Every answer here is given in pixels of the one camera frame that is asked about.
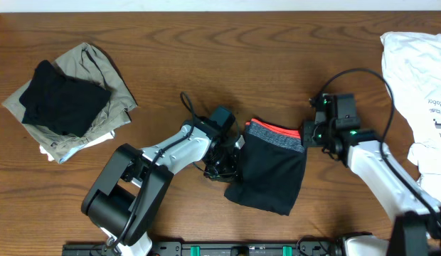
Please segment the black leggings red waistband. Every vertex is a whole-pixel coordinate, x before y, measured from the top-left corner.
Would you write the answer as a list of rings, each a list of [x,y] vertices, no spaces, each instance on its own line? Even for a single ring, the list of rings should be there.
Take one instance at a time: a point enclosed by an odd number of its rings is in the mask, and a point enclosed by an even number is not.
[[[300,131],[251,119],[244,139],[238,163],[242,179],[229,185],[224,196],[242,206],[289,215],[307,162]]]

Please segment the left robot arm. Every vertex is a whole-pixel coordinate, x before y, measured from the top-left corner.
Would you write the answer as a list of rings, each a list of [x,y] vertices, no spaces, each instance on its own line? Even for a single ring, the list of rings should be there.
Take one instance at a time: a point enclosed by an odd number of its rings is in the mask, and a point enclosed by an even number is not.
[[[93,255],[146,255],[152,246],[147,230],[173,177],[190,164],[204,163],[203,176],[233,182],[239,149],[228,137],[233,117],[194,118],[160,144],[118,147],[84,198],[81,211],[109,238],[91,247]]]

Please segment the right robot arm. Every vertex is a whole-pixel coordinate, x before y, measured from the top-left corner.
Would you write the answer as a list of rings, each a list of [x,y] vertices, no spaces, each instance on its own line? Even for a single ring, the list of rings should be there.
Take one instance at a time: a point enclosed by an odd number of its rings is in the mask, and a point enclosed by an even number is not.
[[[375,132],[361,130],[359,120],[347,117],[337,128],[318,111],[305,121],[305,147],[320,147],[360,177],[393,223],[387,240],[371,233],[343,235],[329,255],[441,255],[441,202],[422,190],[395,160]]]

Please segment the white shirt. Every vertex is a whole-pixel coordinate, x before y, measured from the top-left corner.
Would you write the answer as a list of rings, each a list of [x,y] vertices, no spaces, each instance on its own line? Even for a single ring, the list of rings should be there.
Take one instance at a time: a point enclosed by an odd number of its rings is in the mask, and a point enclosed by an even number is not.
[[[387,32],[381,43],[383,77],[413,132],[408,160],[419,186],[441,202],[441,34]]]

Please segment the folded khaki garment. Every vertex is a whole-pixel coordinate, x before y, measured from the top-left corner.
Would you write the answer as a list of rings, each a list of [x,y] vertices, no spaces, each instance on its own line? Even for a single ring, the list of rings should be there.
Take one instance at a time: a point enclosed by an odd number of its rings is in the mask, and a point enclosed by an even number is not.
[[[39,145],[53,155],[56,162],[72,148],[87,144],[131,122],[129,111],[133,110],[137,103],[110,59],[100,49],[88,43],[81,43],[49,62],[68,77],[86,80],[111,92],[109,102],[82,137],[72,134],[58,135],[47,127],[21,122],[25,107],[19,102],[19,98],[33,77],[4,101],[5,108],[22,123]]]

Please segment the folded black garment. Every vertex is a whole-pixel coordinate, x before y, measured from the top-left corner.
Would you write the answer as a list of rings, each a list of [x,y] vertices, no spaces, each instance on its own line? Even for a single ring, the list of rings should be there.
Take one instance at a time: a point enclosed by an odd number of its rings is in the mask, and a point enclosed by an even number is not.
[[[68,77],[41,61],[20,96],[21,122],[49,128],[58,135],[82,137],[109,102],[111,92],[86,80]]]

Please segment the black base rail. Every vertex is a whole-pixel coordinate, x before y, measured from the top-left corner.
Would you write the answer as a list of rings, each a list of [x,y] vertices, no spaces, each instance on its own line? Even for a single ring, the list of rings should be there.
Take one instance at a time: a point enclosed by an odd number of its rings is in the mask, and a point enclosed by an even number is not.
[[[342,256],[342,246],[329,240],[302,238],[294,243],[156,242],[147,256]]]

